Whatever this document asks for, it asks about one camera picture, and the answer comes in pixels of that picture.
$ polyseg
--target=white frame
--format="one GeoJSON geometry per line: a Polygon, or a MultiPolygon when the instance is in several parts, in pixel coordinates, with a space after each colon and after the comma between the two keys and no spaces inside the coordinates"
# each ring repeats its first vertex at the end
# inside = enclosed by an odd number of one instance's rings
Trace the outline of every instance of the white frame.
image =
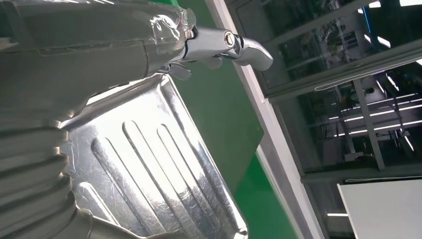
{"type": "MultiPolygon", "coordinates": [[[[214,18],[214,21],[216,22],[217,27],[229,29],[234,33],[237,33],[224,0],[206,0],[206,3],[214,18]]],[[[278,160],[280,160],[283,165],[285,173],[292,186],[299,207],[304,215],[313,238],[323,239],[324,235],[322,234],[321,227],[317,221],[305,188],[301,183],[301,177],[271,103],[264,97],[255,73],[250,66],[238,66],[235,64],[235,68],[244,87],[246,88],[246,91],[249,93],[248,96],[251,102],[256,106],[255,111],[258,114],[258,117],[261,119],[261,124],[263,124],[263,127],[265,127],[264,130],[269,133],[271,140],[273,141],[274,145],[276,145],[275,150],[278,156],[278,160]]],[[[270,164],[267,157],[265,156],[266,153],[263,152],[261,145],[258,146],[257,155],[268,179],[270,180],[270,183],[274,189],[274,193],[278,197],[283,208],[286,210],[287,216],[289,217],[289,220],[292,223],[298,238],[304,238],[304,235],[299,229],[299,225],[293,216],[293,212],[288,206],[283,192],[280,190],[280,187],[275,180],[274,174],[276,173],[276,170],[280,169],[272,169],[269,166],[270,164]]]]}

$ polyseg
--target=green panel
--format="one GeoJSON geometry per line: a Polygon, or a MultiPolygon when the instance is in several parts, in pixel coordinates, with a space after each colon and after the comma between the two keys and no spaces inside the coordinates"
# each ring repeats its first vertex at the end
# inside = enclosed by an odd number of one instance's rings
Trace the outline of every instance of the green panel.
{"type": "Polygon", "coordinates": [[[149,1],[154,1],[154,2],[159,2],[159,3],[164,3],[164,4],[170,4],[170,5],[174,5],[174,6],[179,5],[177,0],[149,0],[149,1]]]}
{"type": "MultiPolygon", "coordinates": [[[[203,0],[178,2],[181,7],[194,11],[198,25],[215,27],[203,0]]],[[[224,180],[234,192],[263,130],[230,61],[224,61],[217,70],[201,63],[186,66],[193,75],[186,81],[175,79],[176,87],[224,180]]]]}
{"type": "Polygon", "coordinates": [[[235,200],[251,239],[297,239],[296,233],[256,156],[240,182],[235,200]]]}

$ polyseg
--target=fluorescent light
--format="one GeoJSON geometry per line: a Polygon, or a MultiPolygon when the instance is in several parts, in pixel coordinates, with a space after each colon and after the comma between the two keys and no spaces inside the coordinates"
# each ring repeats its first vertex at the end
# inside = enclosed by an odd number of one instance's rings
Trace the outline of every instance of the fluorescent light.
{"type": "Polygon", "coordinates": [[[412,146],[412,144],[410,143],[410,141],[409,141],[409,139],[408,139],[408,137],[407,137],[407,136],[405,136],[405,140],[406,140],[406,142],[408,143],[408,145],[409,145],[410,149],[412,149],[412,151],[414,151],[413,146],[412,146]]]}
{"type": "Polygon", "coordinates": [[[394,127],[399,127],[399,126],[400,126],[400,124],[395,124],[395,125],[389,125],[389,126],[375,128],[374,130],[380,130],[380,129],[386,129],[386,128],[394,128],[394,127]]]}
{"type": "Polygon", "coordinates": [[[394,88],[396,88],[397,91],[399,90],[399,87],[396,86],[396,83],[393,81],[393,79],[391,79],[391,77],[389,77],[387,74],[385,74],[387,76],[387,79],[390,81],[390,83],[394,86],[394,88]]]}
{"type": "Polygon", "coordinates": [[[329,217],[348,217],[349,214],[347,213],[327,213],[329,217]]]}
{"type": "Polygon", "coordinates": [[[367,131],[368,131],[367,129],[364,129],[364,130],[359,130],[359,131],[350,132],[349,134],[364,133],[364,132],[367,132],[367,131]]]}
{"type": "Polygon", "coordinates": [[[419,108],[419,107],[422,107],[422,105],[409,106],[409,107],[401,108],[401,109],[399,109],[399,110],[400,110],[400,111],[405,111],[405,110],[410,110],[410,109],[419,108]]]}
{"type": "Polygon", "coordinates": [[[375,1],[369,4],[369,8],[381,7],[380,1],[375,1]]]}
{"type": "Polygon", "coordinates": [[[380,115],[383,115],[383,114],[388,114],[388,113],[393,113],[393,112],[394,111],[384,111],[384,112],[370,114],[370,116],[380,116],[380,115]]]}
{"type": "Polygon", "coordinates": [[[371,38],[369,37],[369,36],[367,36],[366,34],[363,34],[364,36],[365,36],[365,39],[367,40],[367,41],[369,41],[369,43],[371,43],[371,38]]]}
{"type": "Polygon", "coordinates": [[[378,84],[378,87],[380,88],[380,90],[383,92],[383,94],[385,93],[385,91],[384,91],[384,89],[382,88],[382,86],[381,86],[381,84],[380,84],[380,82],[377,80],[377,84],[378,84]]]}
{"type": "Polygon", "coordinates": [[[405,98],[405,97],[409,97],[409,96],[415,96],[416,94],[409,94],[409,95],[405,95],[405,96],[399,96],[396,97],[396,99],[401,99],[401,98],[405,98]]]}
{"type": "Polygon", "coordinates": [[[422,0],[400,0],[400,6],[421,5],[422,0]]]}
{"type": "Polygon", "coordinates": [[[415,123],[422,123],[422,120],[403,123],[403,125],[410,125],[410,124],[415,124],[415,123]]]}
{"type": "Polygon", "coordinates": [[[356,118],[350,118],[350,119],[347,119],[347,120],[345,119],[345,120],[344,120],[344,122],[347,122],[347,121],[352,121],[352,120],[357,120],[357,119],[358,119],[358,120],[359,120],[359,119],[363,119],[363,116],[356,117],[356,118]]]}
{"type": "Polygon", "coordinates": [[[386,39],[382,38],[382,37],[377,37],[378,41],[383,44],[384,46],[391,48],[391,44],[389,41],[387,41],[386,39]]]}

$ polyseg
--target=white panel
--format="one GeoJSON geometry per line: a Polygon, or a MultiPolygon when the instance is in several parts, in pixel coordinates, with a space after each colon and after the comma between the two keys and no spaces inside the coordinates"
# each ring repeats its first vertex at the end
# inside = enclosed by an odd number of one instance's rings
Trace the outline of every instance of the white panel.
{"type": "Polygon", "coordinates": [[[338,186],[359,239],[422,238],[422,180],[338,186]]]}

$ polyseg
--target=metal surface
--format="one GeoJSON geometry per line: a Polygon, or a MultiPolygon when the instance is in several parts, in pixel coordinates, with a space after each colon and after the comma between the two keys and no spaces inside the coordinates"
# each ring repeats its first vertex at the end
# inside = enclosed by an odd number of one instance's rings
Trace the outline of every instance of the metal surface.
{"type": "Polygon", "coordinates": [[[171,62],[200,61],[207,58],[224,57],[241,66],[251,65],[258,71],[265,71],[274,58],[259,42],[233,34],[226,29],[195,26],[195,36],[186,41],[182,53],[171,62]]]}
{"type": "Polygon", "coordinates": [[[63,126],[80,208],[140,236],[245,239],[247,227],[168,76],[88,105],[63,126]]]}

